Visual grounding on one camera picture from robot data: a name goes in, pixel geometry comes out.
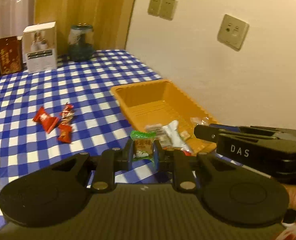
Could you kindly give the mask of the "orange plastic tray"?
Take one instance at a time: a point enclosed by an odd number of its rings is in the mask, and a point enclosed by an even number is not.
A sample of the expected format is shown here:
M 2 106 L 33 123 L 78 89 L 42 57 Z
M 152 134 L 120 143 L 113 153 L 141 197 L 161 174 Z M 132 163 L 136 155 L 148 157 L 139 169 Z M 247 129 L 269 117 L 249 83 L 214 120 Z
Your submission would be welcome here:
M 161 79 L 114 86 L 111 92 L 135 130 L 144 132 L 148 125 L 167 125 L 177 120 L 178 132 L 186 131 L 190 135 L 188 145 L 193 155 L 215 150 L 215 143 L 194 136 L 191 118 L 209 118 L 211 124 L 217 120 L 171 81 Z

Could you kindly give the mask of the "white product box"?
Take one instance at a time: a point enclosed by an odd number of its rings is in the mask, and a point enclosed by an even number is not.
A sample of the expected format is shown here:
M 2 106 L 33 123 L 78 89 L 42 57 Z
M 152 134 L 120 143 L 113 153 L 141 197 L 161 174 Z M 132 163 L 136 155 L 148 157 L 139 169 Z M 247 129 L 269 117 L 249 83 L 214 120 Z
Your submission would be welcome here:
M 56 22 L 27 26 L 23 31 L 22 45 L 29 73 L 57 68 Z

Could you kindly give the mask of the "red chinese gift box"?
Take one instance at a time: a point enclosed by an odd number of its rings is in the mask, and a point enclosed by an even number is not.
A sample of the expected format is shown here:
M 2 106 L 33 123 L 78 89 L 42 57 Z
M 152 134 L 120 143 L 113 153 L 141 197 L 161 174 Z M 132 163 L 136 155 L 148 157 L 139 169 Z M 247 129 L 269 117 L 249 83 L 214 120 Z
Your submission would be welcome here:
M 0 38 L 0 73 L 1 75 L 21 72 L 21 41 L 17 36 Z

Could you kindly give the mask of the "red patterned candy small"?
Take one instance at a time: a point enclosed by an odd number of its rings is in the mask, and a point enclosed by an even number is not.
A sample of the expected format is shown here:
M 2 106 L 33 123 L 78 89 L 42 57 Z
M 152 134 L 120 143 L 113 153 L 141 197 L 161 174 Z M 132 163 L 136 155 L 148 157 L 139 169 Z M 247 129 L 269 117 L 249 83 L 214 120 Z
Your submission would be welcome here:
M 71 125 L 72 119 L 74 117 L 74 106 L 70 103 L 66 103 L 60 116 L 61 120 L 59 125 Z

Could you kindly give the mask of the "green glass jar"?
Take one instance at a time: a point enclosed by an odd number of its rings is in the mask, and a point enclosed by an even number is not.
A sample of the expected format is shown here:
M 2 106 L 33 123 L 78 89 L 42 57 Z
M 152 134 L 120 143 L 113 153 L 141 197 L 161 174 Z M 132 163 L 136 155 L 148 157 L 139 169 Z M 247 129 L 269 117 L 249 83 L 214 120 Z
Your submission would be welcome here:
M 72 61 L 90 60 L 94 54 L 93 26 L 79 23 L 71 26 L 68 36 L 68 54 Z

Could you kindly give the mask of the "wooden door panel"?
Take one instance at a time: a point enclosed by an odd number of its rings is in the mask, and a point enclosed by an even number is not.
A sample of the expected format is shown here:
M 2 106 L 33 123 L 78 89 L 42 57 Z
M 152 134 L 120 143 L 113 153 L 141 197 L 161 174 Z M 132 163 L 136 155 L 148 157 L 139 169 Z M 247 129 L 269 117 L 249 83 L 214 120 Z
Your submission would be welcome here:
M 68 53 L 68 35 L 74 24 L 93 26 L 93 46 L 125 49 L 135 0 L 35 0 L 34 22 L 57 23 L 57 52 Z

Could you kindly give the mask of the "wall socket plate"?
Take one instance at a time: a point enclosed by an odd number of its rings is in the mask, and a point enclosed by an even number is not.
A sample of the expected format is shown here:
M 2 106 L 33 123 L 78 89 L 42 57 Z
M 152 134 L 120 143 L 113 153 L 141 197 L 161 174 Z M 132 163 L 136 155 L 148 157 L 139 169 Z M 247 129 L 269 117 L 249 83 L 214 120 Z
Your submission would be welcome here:
M 217 40 L 235 51 L 240 51 L 248 30 L 249 24 L 247 22 L 225 14 L 217 34 Z

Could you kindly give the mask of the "red candy wrapper large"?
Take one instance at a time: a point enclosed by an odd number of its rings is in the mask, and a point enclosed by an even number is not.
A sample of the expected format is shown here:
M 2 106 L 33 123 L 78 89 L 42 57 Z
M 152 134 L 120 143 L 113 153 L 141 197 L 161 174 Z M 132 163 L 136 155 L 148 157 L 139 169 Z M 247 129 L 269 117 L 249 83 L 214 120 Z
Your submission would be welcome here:
M 59 122 L 59 118 L 50 116 L 45 111 L 44 107 L 40 107 L 35 117 L 33 118 L 33 121 L 41 124 L 45 132 L 49 134 Z

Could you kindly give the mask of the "white snack wrapper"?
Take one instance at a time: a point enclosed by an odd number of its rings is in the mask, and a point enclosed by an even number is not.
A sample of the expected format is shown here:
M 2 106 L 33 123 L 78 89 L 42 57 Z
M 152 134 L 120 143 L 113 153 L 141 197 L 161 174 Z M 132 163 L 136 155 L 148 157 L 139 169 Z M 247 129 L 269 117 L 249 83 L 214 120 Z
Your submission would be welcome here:
M 178 120 L 173 120 L 169 124 L 163 126 L 164 132 L 167 134 L 171 140 L 172 146 L 174 148 L 180 148 L 183 151 L 187 151 L 192 154 L 191 147 L 184 141 L 184 139 L 178 133 Z

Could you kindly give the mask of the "grey printed snack packet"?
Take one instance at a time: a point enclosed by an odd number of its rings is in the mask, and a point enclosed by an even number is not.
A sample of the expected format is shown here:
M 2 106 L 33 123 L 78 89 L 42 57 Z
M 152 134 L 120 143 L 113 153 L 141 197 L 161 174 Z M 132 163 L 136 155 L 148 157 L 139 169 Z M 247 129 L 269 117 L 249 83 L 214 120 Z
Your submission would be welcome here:
M 147 125 L 145 127 L 145 131 L 149 133 L 155 133 L 155 138 L 159 141 L 162 147 L 172 146 L 171 140 L 167 133 L 164 131 L 163 126 L 161 124 Z

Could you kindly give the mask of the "red snack packet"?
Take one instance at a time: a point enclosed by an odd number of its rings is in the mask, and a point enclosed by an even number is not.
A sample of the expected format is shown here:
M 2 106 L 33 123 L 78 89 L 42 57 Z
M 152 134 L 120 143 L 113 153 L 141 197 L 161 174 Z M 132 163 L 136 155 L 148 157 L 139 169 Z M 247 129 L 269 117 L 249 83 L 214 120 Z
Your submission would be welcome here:
M 63 143 L 71 143 L 72 127 L 70 125 L 59 125 L 60 134 L 58 140 Z

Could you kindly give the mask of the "yellow green snack packet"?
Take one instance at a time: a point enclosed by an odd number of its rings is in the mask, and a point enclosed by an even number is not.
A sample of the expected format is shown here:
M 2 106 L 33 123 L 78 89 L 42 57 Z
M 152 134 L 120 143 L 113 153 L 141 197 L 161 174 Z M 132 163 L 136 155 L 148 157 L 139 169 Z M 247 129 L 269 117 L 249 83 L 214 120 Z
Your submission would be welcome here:
M 134 142 L 133 161 L 149 160 L 154 163 L 153 143 L 156 138 L 156 132 L 132 131 L 130 138 Z

